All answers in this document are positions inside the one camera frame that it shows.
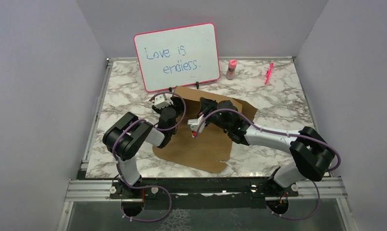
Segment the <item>brown cardboard box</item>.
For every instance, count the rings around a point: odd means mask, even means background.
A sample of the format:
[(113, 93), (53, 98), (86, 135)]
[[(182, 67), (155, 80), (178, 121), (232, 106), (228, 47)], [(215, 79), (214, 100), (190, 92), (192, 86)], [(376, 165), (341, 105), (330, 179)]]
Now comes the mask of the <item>brown cardboard box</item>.
[(197, 138), (193, 138), (187, 121), (197, 117), (201, 97), (215, 100), (218, 103), (230, 100), (242, 114), (251, 120), (254, 119), (257, 108), (244, 100), (187, 87), (178, 86), (175, 92), (181, 95), (186, 102), (185, 117), (179, 124), (177, 133), (172, 136), (164, 148), (152, 148), (154, 154), (158, 158), (209, 173), (222, 172), (227, 167), (225, 162), (230, 158), (233, 141), (214, 124), (208, 125)]

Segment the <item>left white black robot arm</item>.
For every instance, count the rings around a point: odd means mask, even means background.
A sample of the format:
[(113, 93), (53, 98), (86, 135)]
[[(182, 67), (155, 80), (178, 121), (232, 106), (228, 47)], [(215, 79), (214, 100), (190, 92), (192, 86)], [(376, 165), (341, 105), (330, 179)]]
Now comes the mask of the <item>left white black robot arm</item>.
[(177, 118), (184, 117), (187, 109), (180, 95), (171, 93), (170, 98), (166, 95), (165, 92), (158, 93), (151, 99), (152, 109), (160, 116), (157, 124), (128, 112), (105, 132), (103, 143), (112, 153), (118, 170), (118, 182), (110, 188), (111, 194), (133, 198), (149, 188), (138, 183), (141, 175), (135, 156), (145, 142), (157, 148), (165, 147), (177, 132)]

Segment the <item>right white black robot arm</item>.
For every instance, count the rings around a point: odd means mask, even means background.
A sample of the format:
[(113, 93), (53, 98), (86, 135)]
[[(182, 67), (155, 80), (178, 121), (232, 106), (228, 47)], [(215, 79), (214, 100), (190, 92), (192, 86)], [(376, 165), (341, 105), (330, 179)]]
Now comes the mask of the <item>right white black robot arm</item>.
[(209, 124), (221, 128), (236, 144), (263, 146), (276, 149), (293, 158), (290, 164), (277, 168), (269, 177), (266, 189), (274, 196), (280, 195), (298, 181), (321, 181), (326, 172), (339, 167), (339, 153), (312, 127), (301, 130), (281, 130), (257, 125), (232, 104), (230, 100), (217, 102), (200, 98), (200, 111), (196, 119), (188, 120), (195, 138)]

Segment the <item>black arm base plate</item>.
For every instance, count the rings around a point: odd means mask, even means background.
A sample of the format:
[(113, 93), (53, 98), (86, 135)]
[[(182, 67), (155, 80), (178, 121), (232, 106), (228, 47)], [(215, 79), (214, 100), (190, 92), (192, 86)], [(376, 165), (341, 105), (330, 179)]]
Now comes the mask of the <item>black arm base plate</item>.
[(113, 180), (109, 192), (125, 208), (147, 210), (266, 209), (270, 201), (298, 196), (291, 187), (274, 189), (270, 183), (268, 177), (141, 178), (132, 188)]

